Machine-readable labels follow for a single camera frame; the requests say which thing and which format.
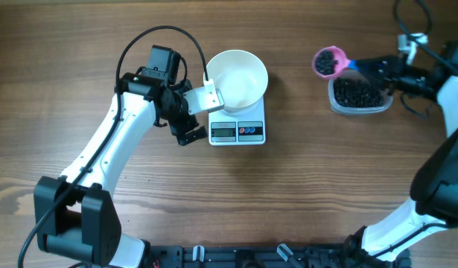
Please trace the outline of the pink scoop with blue handle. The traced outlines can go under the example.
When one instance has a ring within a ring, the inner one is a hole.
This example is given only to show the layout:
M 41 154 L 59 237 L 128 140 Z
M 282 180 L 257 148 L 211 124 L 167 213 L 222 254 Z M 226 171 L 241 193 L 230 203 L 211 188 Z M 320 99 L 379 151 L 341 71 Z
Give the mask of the pink scoop with blue handle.
M 347 70 L 357 69 L 357 60 L 350 60 L 343 49 L 329 46 L 316 52 L 312 60 L 315 74 L 323 79 L 334 79 Z

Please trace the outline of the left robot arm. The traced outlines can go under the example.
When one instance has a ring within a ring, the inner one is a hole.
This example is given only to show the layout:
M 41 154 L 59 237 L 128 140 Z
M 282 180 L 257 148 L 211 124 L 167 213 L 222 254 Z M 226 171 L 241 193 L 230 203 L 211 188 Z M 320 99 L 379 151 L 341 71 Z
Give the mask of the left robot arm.
M 152 127 L 168 127 L 185 146 L 205 138 L 196 115 L 223 106 L 214 81 L 199 88 L 177 77 L 182 57 L 153 46 L 147 65 L 117 73 L 112 103 L 81 154 L 56 178 L 34 189 L 36 225 L 30 236 L 43 252 L 88 267 L 148 267 L 150 244 L 122 232 L 115 187 L 129 158 Z

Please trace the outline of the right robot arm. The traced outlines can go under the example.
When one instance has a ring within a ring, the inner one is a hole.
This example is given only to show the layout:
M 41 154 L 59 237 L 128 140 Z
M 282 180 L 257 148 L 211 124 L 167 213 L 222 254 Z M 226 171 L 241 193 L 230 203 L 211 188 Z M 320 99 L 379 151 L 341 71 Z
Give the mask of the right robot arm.
M 409 198 L 382 221 L 348 236 L 340 252 L 343 267 L 396 267 L 410 246 L 458 228 L 458 41 L 445 44 L 432 71 L 410 66 L 406 56 L 354 60 L 349 68 L 436 102 L 445 120 L 447 138 L 417 171 Z

